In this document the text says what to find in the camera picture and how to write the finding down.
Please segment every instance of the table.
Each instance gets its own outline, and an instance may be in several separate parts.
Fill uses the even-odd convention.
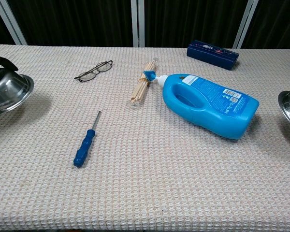
[[[0,230],[290,231],[290,123],[277,97],[290,90],[290,49],[234,50],[233,71],[185,48],[0,45],[35,87],[0,115]],[[129,104],[144,65],[191,73],[260,101],[237,142],[194,126],[152,83]],[[73,78],[114,65],[88,83]],[[84,167],[73,159],[102,115]]]

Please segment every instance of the pot handle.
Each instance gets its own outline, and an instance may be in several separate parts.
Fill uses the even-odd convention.
[[[11,71],[18,71],[18,68],[6,58],[0,57],[0,65]]]

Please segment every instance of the eyeglass frame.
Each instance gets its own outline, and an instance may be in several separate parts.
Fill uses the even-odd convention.
[[[108,64],[108,63],[110,63],[110,65],[111,65],[111,67],[110,67],[108,70],[105,70],[105,71],[99,71],[99,70],[98,70],[98,68],[101,68],[102,66],[104,66],[104,65],[106,65],[106,64]],[[99,73],[103,73],[103,72],[109,71],[109,70],[112,68],[112,66],[113,66],[113,61],[112,61],[112,60],[101,62],[101,63],[97,64],[97,66],[94,67],[93,69],[90,69],[90,70],[87,71],[87,72],[81,73],[79,76],[75,77],[74,80],[78,80],[79,82],[87,82],[87,81],[91,81],[91,80],[95,79],[96,76],[97,76]],[[86,75],[88,75],[89,73],[93,73],[93,74],[95,74],[95,76],[94,76],[92,79],[89,79],[89,80],[86,80],[86,81],[81,80],[81,78],[82,78],[83,76],[86,76]]]

